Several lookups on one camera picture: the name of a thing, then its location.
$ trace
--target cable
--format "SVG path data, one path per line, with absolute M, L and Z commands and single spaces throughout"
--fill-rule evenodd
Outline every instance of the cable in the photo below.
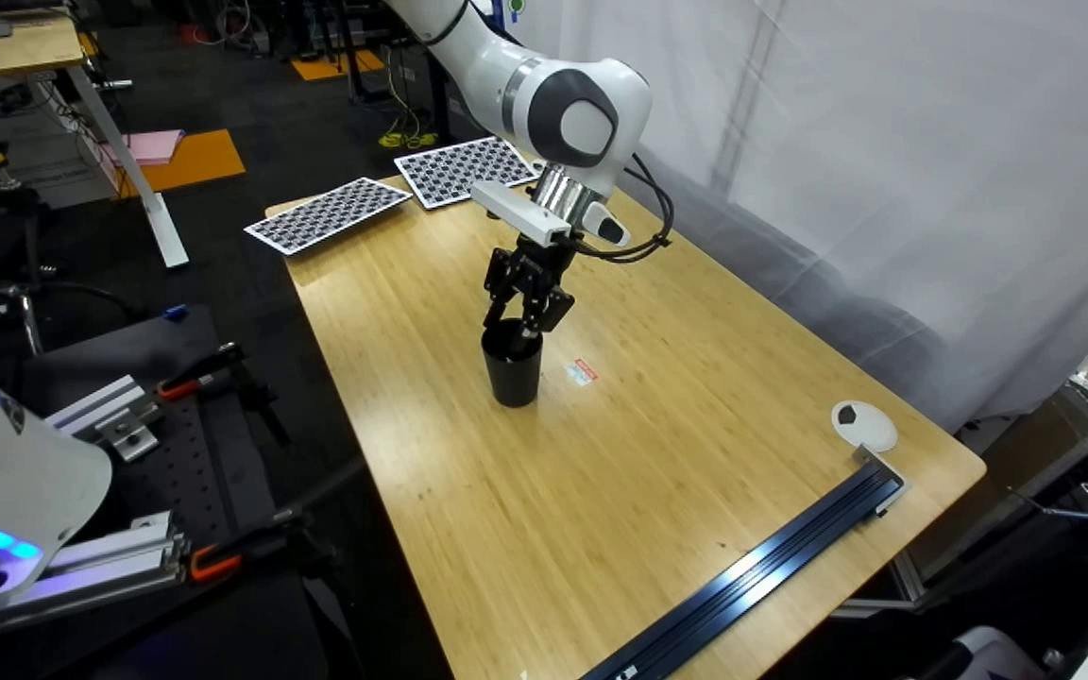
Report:
M 627 179 L 644 180 L 655 190 L 655 201 L 661 206 L 661 228 L 655 238 L 631 244 L 631 249 L 592 249 L 587 243 L 578 243 L 578 253 L 582 258 L 597 258 L 597 262 L 608 262 L 608 263 L 635 263 L 635 262 L 645 262 L 650 253 L 656 253 L 661 244 L 670 244 L 670 232 L 674 232 L 674 198 L 656 185 L 655 170 L 645 165 L 644 154 L 631 154 L 635 165 L 627 165 Z
M 122 298 L 122 293 L 113 293 L 107 288 L 50 278 L 50 282 L 40 282 L 40 293 L 89 293 L 89 298 L 113 303 L 128 322 L 142 322 L 147 318 L 137 303 L 128 303 L 128 298 Z
M 237 49 L 247 49 L 247 39 L 248 39 L 248 49 L 258 49 L 258 44 L 254 44 L 254 34 L 258 34 L 258 29 L 270 29 L 270 28 L 254 15 L 248 0 L 225 0 L 225 4 L 213 15 L 213 28 L 215 28 L 215 39 L 204 39 L 204 43 L 198 43 L 198 44 L 237 44 Z
M 463 20 L 470 6 L 471 6 L 471 0 L 463 0 L 463 4 L 457 6 L 457 15 L 453 15 L 432 43 L 424 43 L 424 49 L 433 49 L 440 43 L 445 43 L 445 39 L 461 28 L 461 20 Z
M 409 140 L 409 147 L 403 151 L 417 151 L 419 147 L 419 140 L 424 140 L 424 121 L 419 121 L 419 113 L 417 113 L 417 107 L 409 107 L 403 102 L 403 94 L 398 92 L 398 52 L 390 49 L 390 67 L 385 67 L 385 78 L 390 78 L 390 94 L 393 94 L 393 102 L 399 107 L 399 113 L 409 113 L 409 121 L 417 123 L 417 137 Z

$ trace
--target black mug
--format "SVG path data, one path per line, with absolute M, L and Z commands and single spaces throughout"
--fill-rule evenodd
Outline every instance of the black mug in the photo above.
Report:
M 491 369 L 495 402 L 520 407 L 540 388 L 540 349 L 544 335 L 526 335 L 518 318 L 485 326 L 481 335 L 485 368 Z

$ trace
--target wooden tabletop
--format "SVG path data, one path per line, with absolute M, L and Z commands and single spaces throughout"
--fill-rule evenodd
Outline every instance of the wooden tabletop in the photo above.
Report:
M 77 24 L 68 15 L 26 20 L 11 28 L 11 39 L 0 39 L 0 74 L 84 62 Z
M 617 198 L 650 233 L 655 215 Z M 457 676 L 582 676 L 798 516 L 858 456 L 845 397 L 898 424 L 904 499 L 708 647 L 685 676 L 757 676 L 980 477 L 981 461 L 691 243 L 573 262 L 540 402 L 501 407 L 481 354 L 510 228 L 417 204 L 292 262 L 316 349 Z

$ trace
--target black and white checkerboard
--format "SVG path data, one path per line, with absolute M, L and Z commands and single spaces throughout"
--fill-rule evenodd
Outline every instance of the black and white checkerboard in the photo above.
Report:
M 398 154 L 393 161 L 426 213 L 470 201 L 471 180 L 526 185 L 540 179 L 535 165 L 497 137 Z
M 374 179 L 356 179 L 339 190 L 312 198 L 310 204 L 282 213 L 275 218 L 248 222 L 247 233 L 278 249 L 282 258 L 306 253 L 324 238 L 335 238 L 398 204 L 409 191 Z

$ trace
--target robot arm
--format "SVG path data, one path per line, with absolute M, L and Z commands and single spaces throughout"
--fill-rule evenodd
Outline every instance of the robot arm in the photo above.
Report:
M 544 62 L 485 28 L 470 0 L 390 0 L 457 78 L 471 117 L 548 157 L 535 206 L 578 232 L 602 232 L 603 201 L 640 147 L 650 88 L 621 62 Z M 520 228 L 548 244 L 548 228 Z

